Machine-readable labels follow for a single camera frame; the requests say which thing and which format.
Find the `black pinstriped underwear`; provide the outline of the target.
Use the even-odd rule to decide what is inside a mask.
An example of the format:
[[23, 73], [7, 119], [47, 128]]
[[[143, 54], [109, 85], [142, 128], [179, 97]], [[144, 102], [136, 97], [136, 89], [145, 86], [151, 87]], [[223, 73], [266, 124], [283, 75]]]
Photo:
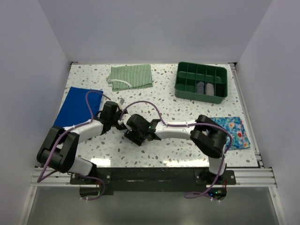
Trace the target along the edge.
[[127, 138], [128, 140], [130, 140], [131, 142], [137, 144], [139, 142], [137, 136], [135, 133], [132, 133], [131, 131], [127, 131], [125, 134], [124, 134], [124, 137]]

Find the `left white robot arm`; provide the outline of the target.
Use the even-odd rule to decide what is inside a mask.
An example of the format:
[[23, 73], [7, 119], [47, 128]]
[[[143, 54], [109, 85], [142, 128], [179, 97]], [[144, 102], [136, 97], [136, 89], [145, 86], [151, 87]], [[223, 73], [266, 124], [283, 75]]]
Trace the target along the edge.
[[121, 112], [122, 104], [107, 101], [93, 119], [71, 127], [53, 126], [37, 153], [37, 161], [61, 173], [80, 174], [87, 184], [94, 183], [97, 179], [96, 165], [77, 157], [77, 146], [117, 127]]

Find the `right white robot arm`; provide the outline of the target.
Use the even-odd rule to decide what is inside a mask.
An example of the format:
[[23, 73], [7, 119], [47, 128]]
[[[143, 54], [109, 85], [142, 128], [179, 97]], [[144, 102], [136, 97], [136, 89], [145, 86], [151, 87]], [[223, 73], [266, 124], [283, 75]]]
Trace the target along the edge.
[[144, 140], [191, 140], [209, 158], [210, 181], [220, 184], [225, 179], [225, 146], [230, 134], [207, 116], [200, 115], [196, 120], [180, 123], [161, 119], [149, 122], [141, 115], [125, 114], [119, 124], [127, 128], [125, 137], [139, 146]]

